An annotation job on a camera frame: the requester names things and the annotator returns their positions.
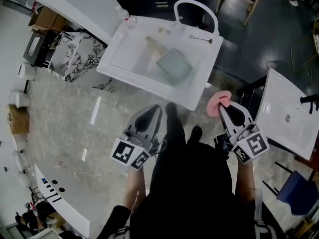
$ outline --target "marble floor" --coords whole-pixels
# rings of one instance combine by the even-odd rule
[[[220,119],[211,118],[206,113],[209,98],[217,91],[235,91],[242,85],[224,73],[213,70],[210,77],[212,85],[206,88],[195,111],[190,112],[178,106],[184,124],[186,138],[191,129],[198,124],[203,129],[202,142],[214,146],[213,139],[224,133]],[[63,82],[46,70],[38,69],[34,81],[29,83],[27,93],[31,99],[30,133],[25,154],[30,162],[28,174],[35,181],[34,163],[54,156],[64,161],[65,167],[73,171],[74,177],[96,194],[105,196],[105,219],[115,205],[122,203],[126,180],[126,168],[109,158],[114,139],[120,136],[129,118],[141,108],[160,104],[167,100],[136,87],[113,80],[107,91],[81,87],[75,83]],[[158,138],[166,132],[163,114]],[[291,215],[288,205],[276,200],[275,196],[262,184],[265,180],[272,187],[280,189],[289,174],[274,164],[275,161],[297,170],[306,178],[311,169],[296,162],[294,157],[271,146],[267,154],[254,160],[255,181],[264,192],[264,201],[284,230],[299,217]],[[146,184],[150,184],[155,159],[145,164]],[[237,159],[230,153],[228,166],[236,184]]]

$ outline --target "pink sponge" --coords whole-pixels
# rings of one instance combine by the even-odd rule
[[[219,103],[222,103],[225,107],[229,107],[230,98],[231,98],[231,92],[228,90],[215,93],[208,101],[207,108],[206,108],[207,114],[211,117],[220,118],[219,112],[218,112],[218,105]]]

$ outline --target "spoon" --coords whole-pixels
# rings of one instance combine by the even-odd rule
[[[193,35],[190,35],[189,37],[192,38],[192,39],[198,39],[198,40],[208,41],[209,43],[213,43],[213,39],[205,40],[205,39],[197,38],[197,37],[195,37]]]

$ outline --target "dark floor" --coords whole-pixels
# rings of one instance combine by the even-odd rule
[[[213,12],[217,0],[206,0]],[[319,59],[312,60],[312,82],[309,85],[309,65],[293,73],[291,46],[294,42],[293,61],[297,69],[308,57],[316,54],[312,40],[311,7],[299,1],[299,7],[287,0],[260,0],[246,26],[248,4],[243,0],[226,0],[217,15],[219,32],[224,38],[215,66],[226,73],[251,83],[274,68],[290,79],[307,95],[319,93]]]

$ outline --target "wall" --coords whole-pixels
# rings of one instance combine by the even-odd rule
[[[8,226],[15,222],[15,212],[23,213],[24,204],[30,199],[30,191],[16,179],[18,168],[11,161],[13,147],[7,117],[7,100],[12,89],[24,90],[25,81],[17,77],[19,64],[24,62],[23,53],[31,38],[24,14],[2,6],[0,0],[0,222]]]
[[[37,0],[109,43],[120,20],[116,0]]]

